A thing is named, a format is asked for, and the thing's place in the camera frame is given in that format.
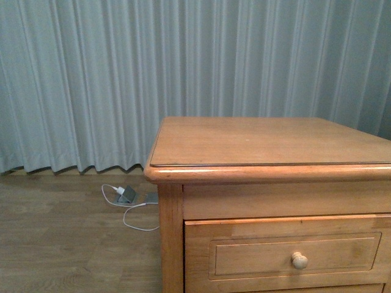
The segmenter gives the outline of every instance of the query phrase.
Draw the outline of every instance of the wooden nightstand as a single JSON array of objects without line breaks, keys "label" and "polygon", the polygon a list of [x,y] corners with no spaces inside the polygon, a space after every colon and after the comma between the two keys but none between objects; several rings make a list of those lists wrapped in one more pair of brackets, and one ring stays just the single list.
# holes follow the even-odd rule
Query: wooden nightstand
[{"label": "wooden nightstand", "polygon": [[391,292],[388,140],[319,118],[168,117],[144,173],[163,293]]}]

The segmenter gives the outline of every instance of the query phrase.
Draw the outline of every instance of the drawer knob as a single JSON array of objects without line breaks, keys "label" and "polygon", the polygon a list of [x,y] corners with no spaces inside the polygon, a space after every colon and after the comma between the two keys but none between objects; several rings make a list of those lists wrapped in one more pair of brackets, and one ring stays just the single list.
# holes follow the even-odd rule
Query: drawer knob
[{"label": "drawer knob", "polygon": [[300,252],[295,252],[291,256],[291,262],[295,269],[302,270],[307,267],[308,258],[302,255]]}]

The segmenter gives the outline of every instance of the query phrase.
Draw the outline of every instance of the charging cable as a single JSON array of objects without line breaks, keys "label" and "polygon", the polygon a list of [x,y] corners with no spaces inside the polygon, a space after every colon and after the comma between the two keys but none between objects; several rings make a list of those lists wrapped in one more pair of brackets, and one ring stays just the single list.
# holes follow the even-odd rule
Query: charging cable
[{"label": "charging cable", "polygon": [[112,203],[111,201],[109,201],[109,199],[107,198],[105,192],[104,192],[104,187],[105,186],[109,186],[111,188],[113,188],[119,195],[123,195],[124,193],[124,188],[122,187],[114,187],[112,185],[109,185],[109,184],[102,184],[102,187],[101,187],[101,190],[102,190],[102,194],[104,196],[104,199],[111,205],[113,206],[120,206],[122,208],[128,208],[125,213],[123,214],[123,218],[122,218],[122,221],[123,221],[123,224],[127,227],[130,227],[132,229],[136,229],[136,230],[139,230],[139,231],[145,231],[145,232],[149,232],[149,231],[153,231],[153,230],[156,230],[156,229],[159,229],[159,226],[157,226],[156,228],[152,228],[152,229],[143,229],[143,228],[138,228],[138,227],[135,227],[135,226],[131,226],[129,224],[126,223],[125,221],[125,218],[126,218],[126,214],[131,210],[131,209],[134,209],[134,208],[139,208],[140,206],[146,206],[147,204],[157,204],[157,203],[141,203],[141,204],[136,204],[134,206],[130,206],[130,205],[126,205],[126,204],[117,204],[117,203]]}]

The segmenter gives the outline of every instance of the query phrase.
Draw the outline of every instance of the drawer front panel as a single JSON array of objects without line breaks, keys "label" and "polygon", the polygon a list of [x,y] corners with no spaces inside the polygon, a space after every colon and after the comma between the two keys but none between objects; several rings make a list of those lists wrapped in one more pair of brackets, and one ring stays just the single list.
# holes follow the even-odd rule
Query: drawer front panel
[{"label": "drawer front panel", "polygon": [[[386,283],[390,223],[390,214],[185,221],[186,293]],[[294,267],[297,252],[306,267]]]},{"label": "drawer front panel", "polygon": [[[344,234],[210,242],[210,279],[271,277],[370,270],[381,233]],[[308,259],[295,269],[293,253]]]},{"label": "drawer front panel", "polygon": [[368,284],[360,286],[337,286],[277,291],[257,291],[249,293],[381,293],[383,291],[383,287],[383,284]]}]

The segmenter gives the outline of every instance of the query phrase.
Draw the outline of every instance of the floor plank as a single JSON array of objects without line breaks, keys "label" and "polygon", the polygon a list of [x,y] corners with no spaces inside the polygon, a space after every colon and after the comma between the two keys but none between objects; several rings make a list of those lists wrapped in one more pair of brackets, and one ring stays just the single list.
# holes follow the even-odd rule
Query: floor plank
[{"label": "floor plank", "polygon": [[[161,292],[159,230],[127,228],[103,183],[156,192],[142,175],[0,177],[0,292]],[[153,228],[158,206],[126,221]]]}]

